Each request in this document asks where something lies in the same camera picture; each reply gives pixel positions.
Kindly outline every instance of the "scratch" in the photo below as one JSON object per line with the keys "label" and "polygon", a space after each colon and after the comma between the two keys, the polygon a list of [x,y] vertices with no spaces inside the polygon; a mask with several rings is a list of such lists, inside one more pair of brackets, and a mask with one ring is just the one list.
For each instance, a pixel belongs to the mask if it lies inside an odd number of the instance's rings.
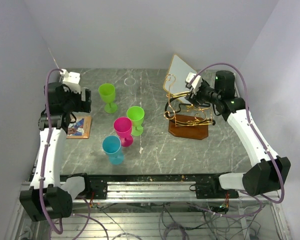
{"label": "scratch", "polygon": [[194,145],[194,152],[195,152],[196,159],[199,160],[199,156],[198,156],[198,153],[197,153],[197,147],[196,147],[196,145]]}
{"label": "scratch", "polygon": [[244,160],[245,160],[245,158],[242,158],[236,165],[234,165],[234,167],[231,167],[231,171],[237,170],[239,164],[241,164]]}
{"label": "scratch", "polygon": [[156,163],[158,164],[160,173],[162,173],[162,169],[161,169],[161,166],[160,166],[160,163],[159,163],[159,159],[158,159],[157,149],[155,150],[155,157],[156,157]]}
{"label": "scratch", "polygon": [[65,167],[65,165],[67,164],[67,162],[69,161],[70,156],[72,155],[72,153],[77,149],[77,147],[79,146],[79,143],[81,141],[78,141],[78,143],[76,144],[76,146],[72,149],[72,151],[69,153],[68,157],[66,158],[66,160],[64,161],[63,165],[62,165],[62,169]]}
{"label": "scratch", "polygon": [[[142,72],[140,74],[140,107],[142,108]],[[142,154],[143,149],[144,148],[142,147],[142,139],[140,135],[140,150],[139,150],[140,155]]]}
{"label": "scratch", "polygon": [[166,142],[166,139],[167,139],[167,137],[168,137],[168,134],[167,134],[167,135],[165,135],[165,138],[164,138],[164,141],[163,141],[163,144],[162,144],[162,147],[161,147],[161,150],[160,150],[160,152],[159,152],[159,153],[161,153],[161,152],[162,152],[162,150],[164,149],[164,146],[165,146],[165,142]]}
{"label": "scratch", "polygon": [[222,137],[222,139],[219,141],[219,144],[218,144],[218,146],[217,146],[217,148],[219,148],[219,147],[220,147],[220,144],[226,139],[226,131],[222,131],[220,125],[219,125],[219,124],[217,124],[217,125],[218,125],[218,128],[219,128],[220,132],[221,132],[221,133],[223,132],[223,137]]}
{"label": "scratch", "polygon": [[203,159],[205,159],[206,153],[207,153],[207,151],[208,151],[209,148],[210,148],[211,142],[212,142],[212,139],[211,139],[210,142],[209,142],[208,148],[204,151],[204,154],[203,154],[203,157],[202,157]]}
{"label": "scratch", "polygon": [[233,143],[231,145],[232,145],[232,151],[231,151],[231,171],[232,171],[232,169],[234,169],[234,151],[236,147],[234,147]]}
{"label": "scratch", "polygon": [[171,159],[174,159],[179,153],[180,151],[178,151]]}
{"label": "scratch", "polygon": [[148,84],[149,84],[149,87],[150,87],[150,90],[151,90],[151,93],[152,93],[152,96],[153,96],[153,101],[154,101],[155,107],[156,107],[156,109],[158,109],[158,103],[157,103],[157,100],[155,98],[154,91],[153,91],[153,89],[152,89],[152,87],[150,85],[150,81],[149,81],[149,77],[148,77],[147,71],[145,71],[145,74],[146,74],[146,78],[147,78],[147,81],[148,81]]}
{"label": "scratch", "polygon": [[84,71],[84,72],[82,73],[82,75],[85,75],[87,72],[90,72],[91,70],[94,70],[94,69],[96,69],[96,68],[90,68],[90,69],[88,69],[87,71]]}

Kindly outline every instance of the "wire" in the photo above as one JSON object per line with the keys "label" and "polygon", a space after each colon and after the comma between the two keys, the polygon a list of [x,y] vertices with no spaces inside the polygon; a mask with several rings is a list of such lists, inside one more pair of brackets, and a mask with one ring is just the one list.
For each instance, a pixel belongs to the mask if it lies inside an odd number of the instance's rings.
{"label": "wire", "polygon": [[279,198],[279,200],[274,200],[274,199],[271,199],[270,197],[264,195],[264,194],[261,194],[262,197],[264,197],[265,199],[269,200],[270,202],[272,203],[275,203],[275,204],[280,204],[282,203],[282,201],[284,200],[285,198],[285,187],[284,187],[284,180],[281,176],[281,173],[280,173],[280,169],[275,161],[275,158],[272,156],[272,154],[270,153],[270,151],[268,151],[268,147],[266,145],[266,143],[263,141],[262,137],[259,135],[258,131],[256,130],[256,128],[254,127],[254,125],[252,124],[251,122],[251,119],[250,119],[250,114],[249,114],[249,98],[248,98],[248,89],[247,89],[247,85],[246,85],[246,82],[245,82],[245,79],[244,79],[244,76],[241,74],[241,72],[239,71],[238,68],[236,68],[234,65],[232,64],[229,64],[229,63],[226,63],[226,62],[217,62],[217,63],[214,63],[214,64],[211,64],[209,66],[207,66],[206,68],[200,70],[192,79],[191,81],[187,84],[187,87],[190,87],[191,84],[194,82],[194,80],[196,79],[197,76],[199,76],[201,73],[203,73],[203,71],[205,71],[206,69],[210,68],[210,67],[213,67],[213,66],[217,66],[217,65],[225,65],[225,66],[228,66],[230,68],[233,68],[237,73],[238,75],[240,76],[241,78],[241,81],[242,81],[242,84],[243,84],[243,88],[244,88],[244,98],[245,98],[245,113],[246,113],[246,119],[252,129],[252,131],[254,132],[255,136],[258,138],[259,142],[261,143],[262,147],[264,148],[264,150],[266,151],[266,153],[268,154],[272,164],[273,164],[273,167],[275,169],[275,172],[278,176],[278,179],[279,179],[279,183],[280,183],[280,189],[281,189],[281,196]]}
{"label": "wire", "polygon": [[118,234],[117,236],[115,236],[114,238],[112,238],[112,240],[114,240],[114,239],[116,239],[116,238],[120,238],[121,236],[124,236],[124,235],[126,235],[126,236],[132,236],[132,237],[134,237],[134,238],[136,238],[136,239],[142,240],[141,237],[139,237],[139,236],[137,236],[137,235],[134,235],[134,234],[132,234],[132,233],[129,233],[129,232],[120,233],[120,234]]}
{"label": "wire", "polygon": [[79,214],[79,213],[75,213],[74,216],[76,216],[76,217],[82,217],[82,218],[87,218],[88,220],[90,219],[92,221],[95,221],[97,224],[99,224],[103,228],[103,230],[105,232],[105,235],[106,235],[106,239],[109,240],[109,235],[108,235],[107,229],[105,228],[105,226],[101,222],[99,222],[98,220],[96,220],[93,217],[89,217],[89,216],[82,215],[82,214]]}
{"label": "wire", "polygon": [[[103,228],[103,230],[105,231],[107,240],[109,240],[109,235],[108,235],[108,232],[107,232],[107,229],[105,228],[105,226],[104,226],[101,222],[99,222],[98,220],[96,220],[96,219],[90,217],[90,215],[91,215],[91,208],[90,208],[90,204],[88,203],[88,201],[87,201],[84,197],[82,197],[82,196],[77,196],[77,197],[80,198],[80,199],[82,199],[82,200],[86,203],[86,205],[87,205],[87,207],[88,207],[88,216],[82,215],[82,214],[78,214],[78,213],[74,213],[74,214],[71,216],[71,217],[83,217],[83,218],[86,218],[86,222],[85,222],[84,226],[82,227],[81,231],[80,231],[80,232],[79,232],[72,240],[76,240],[76,239],[79,238],[79,236],[80,236],[80,235],[83,233],[83,231],[86,229],[89,220],[92,220],[92,221],[95,221],[96,223],[98,223],[98,224]],[[52,227],[50,227],[50,233],[49,233],[50,240],[51,240],[52,230],[53,230]]]}
{"label": "wire", "polygon": [[[206,212],[203,212],[203,218],[204,218],[204,221],[207,222]],[[208,226],[210,232],[211,232],[212,235],[215,237],[215,239],[218,240],[218,237],[217,237],[215,231],[213,231],[213,229],[210,227],[210,225],[209,225],[208,223],[206,223],[206,225]]]}
{"label": "wire", "polygon": [[229,240],[231,240],[232,238],[234,238],[235,237],[235,235],[237,235],[237,234],[239,234],[239,233],[241,233],[243,230],[247,230],[246,231],[246,233],[245,233],[245,235],[244,235],[244,238],[243,239],[246,239],[246,236],[247,236],[247,233],[249,232],[249,228],[251,227],[251,225],[252,225],[252,223],[254,222],[254,220],[256,219],[256,217],[257,217],[257,215],[258,215],[258,213],[257,214],[255,214],[254,216],[253,216],[253,218],[252,218],[252,220],[251,220],[251,222],[250,222],[250,224],[246,227],[246,228],[243,228],[243,229],[241,229],[240,231],[238,231],[236,234],[234,234]]}
{"label": "wire", "polygon": [[213,109],[213,113],[214,113],[214,115],[215,116],[220,116],[221,115],[221,113],[219,113],[219,114],[217,114],[217,112],[216,112],[216,108],[215,108],[215,105],[214,104],[212,104],[212,109]]}
{"label": "wire", "polygon": [[99,207],[100,209],[102,209],[102,210],[106,210],[106,209],[108,209],[108,208],[110,208],[110,207],[112,207],[112,206],[114,206],[114,205],[116,205],[117,203],[113,203],[113,204],[111,204],[110,206],[106,206],[105,208],[103,208],[103,207]]}
{"label": "wire", "polygon": [[258,224],[259,225],[259,228],[258,228],[258,231],[257,232],[255,232],[255,236],[257,236],[258,234],[259,234],[259,232],[260,232],[260,229],[261,229],[261,224],[259,223],[259,222],[257,222],[257,221],[254,221],[256,224]]}
{"label": "wire", "polygon": [[25,229],[29,229],[30,232],[30,239],[32,239],[33,235],[32,235],[32,230],[29,226],[25,226]]}
{"label": "wire", "polygon": [[18,236],[18,238],[22,237],[23,235],[27,234],[29,231],[24,231],[21,235]]}
{"label": "wire", "polygon": [[49,84],[49,79],[50,79],[51,73],[53,73],[55,71],[63,72],[63,70],[60,68],[55,68],[55,69],[52,69],[51,71],[49,71],[49,73],[46,77],[45,87],[44,87],[45,108],[46,108],[46,115],[48,118],[48,136],[46,139],[46,144],[44,146],[42,163],[41,163],[40,180],[39,180],[40,181],[40,183],[39,183],[39,200],[40,200],[42,212],[43,212],[47,222],[49,223],[49,225],[53,229],[53,231],[55,231],[57,234],[60,235],[64,231],[63,226],[62,226],[62,219],[61,218],[59,219],[59,225],[60,225],[60,230],[59,230],[59,229],[57,229],[54,222],[51,220],[51,218],[48,214],[45,202],[44,202],[44,180],[45,180],[46,160],[47,160],[48,148],[50,145],[50,139],[51,139],[52,131],[53,131],[52,130],[52,121],[51,121],[51,116],[50,116],[50,108],[49,108],[48,84]]}
{"label": "wire", "polygon": [[162,216],[163,216],[163,214],[164,214],[164,210],[165,210],[165,208],[163,207],[163,208],[162,208],[162,211],[161,211],[161,214],[160,214],[160,216],[159,216],[159,221],[158,221],[158,229],[159,229],[159,234],[160,234],[161,240],[166,240],[166,238],[167,238],[169,232],[170,232],[171,230],[174,230],[174,229],[179,229],[179,230],[181,231],[181,233],[182,233],[182,240],[189,240],[189,236],[188,236],[188,234],[186,233],[185,228],[184,228],[181,224],[179,224],[179,223],[177,223],[177,222],[173,222],[173,223],[171,223],[170,225],[168,225],[168,226],[166,227],[165,231],[164,231],[163,236],[162,236],[162,233],[161,233],[161,226],[160,226],[160,219],[162,218]]}
{"label": "wire", "polygon": [[[170,216],[170,218],[172,219],[172,221],[173,221],[174,223],[176,223],[176,221],[174,220],[174,218],[172,217],[172,215],[170,214],[169,210],[166,208],[165,205],[163,205],[163,213],[164,213],[164,210],[166,210],[166,212],[169,214],[169,216]],[[166,228],[168,228],[168,226],[166,226],[166,224],[164,223],[164,214],[161,215],[161,222],[162,222],[162,224],[163,224]],[[195,227],[184,227],[184,229],[187,230],[187,231],[192,231],[192,230],[196,230],[196,229],[204,229],[204,227],[202,227],[202,226],[203,226],[203,225],[206,225],[206,224],[207,224],[207,223],[202,223],[202,224],[200,224],[200,225],[198,225],[198,226],[195,226]]]}
{"label": "wire", "polygon": [[[248,195],[248,193],[246,193],[245,191],[239,191],[241,192],[242,194],[245,194],[245,195]],[[245,213],[245,214],[242,214],[242,215],[228,215],[228,214],[221,214],[221,213],[217,213],[217,212],[214,212],[214,211],[211,211],[210,209],[207,209],[207,208],[204,208],[204,207],[200,207],[194,203],[188,203],[187,204],[191,207],[194,207],[196,209],[199,209],[199,210],[202,210],[202,211],[205,211],[205,212],[209,212],[215,216],[219,216],[219,217],[223,217],[223,218],[241,218],[241,217],[249,217],[249,216],[254,216],[255,214],[259,213],[265,206],[262,204],[262,202],[255,196],[251,196],[252,198],[254,198],[255,200],[257,200],[259,202],[259,208],[256,210],[256,211],[253,211],[253,212],[250,212],[250,213]]]}
{"label": "wire", "polygon": [[115,236],[114,238],[112,238],[112,240],[114,240],[114,239],[116,239],[116,238],[119,238],[120,236],[123,236],[123,235],[126,236],[126,239],[127,239],[127,240],[129,240],[128,236],[132,236],[132,237],[134,237],[134,238],[136,238],[136,239],[142,240],[141,237],[139,237],[138,235],[134,235],[134,234],[132,234],[132,233],[125,232],[125,230],[123,230],[123,228],[120,226],[120,224],[117,223],[117,222],[116,222],[110,215],[108,215],[102,208],[100,208],[100,207],[98,207],[98,206],[97,206],[97,208],[98,208],[99,210],[101,210],[105,215],[107,215],[107,216],[108,216],[115,224],[117,224],[117,225],[119,226],[119,228],[121,229],[121,231],[123,232],[123,233],[121,233],[121,234]]}
{"label": "wire", "polygon": [[92,195],[91,195],[90,202],[89,202],[89,206],[90,206],[91,208],[94,206],[94,196],[95,196],[95,192],[93,191],[93,192],[92,192]]}

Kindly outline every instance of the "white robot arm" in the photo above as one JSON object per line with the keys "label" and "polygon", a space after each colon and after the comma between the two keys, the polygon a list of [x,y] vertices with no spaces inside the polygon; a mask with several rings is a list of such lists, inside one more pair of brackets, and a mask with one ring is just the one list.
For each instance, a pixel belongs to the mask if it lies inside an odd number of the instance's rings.
{"label": "white robot arm", "polygon": [[[286,181],[291,163],[287,157],[280,157],[267,143],[246,110],[245,101],[235,96],[235,76],[230,71],[217,71],[214,88],[190,72],[185,80],[190,93],[185,97],[194,106],[209,103],[216,106],[223,119],[229,123],[240,138],[248,153],[252,168],[246,173],[225,173],[219,176],[222,189],[244,190],[251,196],[276,191]],[[275,169],[273,160],[280,171]]]}
{"label": "white robot arm", "polygon": [[[60,74],[62,81],[48,84],[48,105],[52,126],[50,142],[47,143],[50,129],[47,113],[44,110],[38,121],[40,147],[36,170],[30,189],[21,191],[19,196],[21,204],[34,222],[46,219],[39,201],[43,159],[45,159],[43,199],[51,219],[69,217],[72,212],[73,200],[80,193],[90,192],[90,181],[87,174],[74,174],[69,176],[62,186],[60,183],[61,160],[68,126],[71,123],[70,115],[75,118],[73,112],[89,113],[91,111],[91,91],[80,87],[80,74],[68,73],[65,69],[62,71]],[[44,157],[47,144],[49,147],[46,157]]]}

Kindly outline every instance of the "table surface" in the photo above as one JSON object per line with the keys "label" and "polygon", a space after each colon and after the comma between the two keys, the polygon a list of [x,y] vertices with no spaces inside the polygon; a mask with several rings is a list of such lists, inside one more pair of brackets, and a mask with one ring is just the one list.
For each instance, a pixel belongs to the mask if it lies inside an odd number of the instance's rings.
{"label": "table surface", "polygon": [[[80,85],[91,90],[91,113],[88,115],[92,116],[92,125],[89,139],[66,140],[60,174],[240,173],[251,168],[239,137],[221,116],[214,117],[216,125],[209,125],[209,137],[203,140],[174,137],[168,132],[169,122],[164,118],[168,98],[163,89],[167,69],[69,68],[68,71],[80,73]],[[215,71],[207,71],[202,76],[214,85]],[[124,84],[127,77],[136,79],[134,95]],[[99,86],[104,83],[115,86],[118,110],[113,114],[104,111],[105,103],[98,93]],[[130,147],[123,148],[123,163],[112,165],[103,152],[102,142],[105,137],[116,135],[114,121],[126,116],[131,106],[144,109],[144,131],[141,136],[133,137]]]}

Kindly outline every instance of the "black bracket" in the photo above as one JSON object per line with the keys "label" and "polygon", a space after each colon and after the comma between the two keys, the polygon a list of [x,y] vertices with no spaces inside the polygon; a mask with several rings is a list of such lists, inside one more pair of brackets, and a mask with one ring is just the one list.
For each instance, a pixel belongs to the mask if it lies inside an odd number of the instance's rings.
{"label": "black bracket", "polygon": [[107,199],[108,184],[106,182],[98,182],[93,186],[94,197],[96,199]]}
{"label": "black bracket", "polygon": [[[59,187],[48,187],[44,190],[44,204],[48,208],[51,219],[68,218],[72,212],[71,195]],[[20,192],[20,203],[33,222],[46,220],[39,200],[39,189],[24,190]]]}
{"label": "black bracket", "polygon": [[195,187],[197,199],[224,199],[227,193],[231,199],[239,197],[236,190],[221,188],[219,175],[209,176],[206,182],[196,182],[193,186]]}
{"label": "black bracket", "polygon": [[[283,183],[285,183],[291,163],[287,157],[279,157],[275,159]],[[243,174],[243,186],[246,192],[251,196],[269,193],[280,189],[278,174],[272,161],[261,160],[254,165],[247,173]]]}

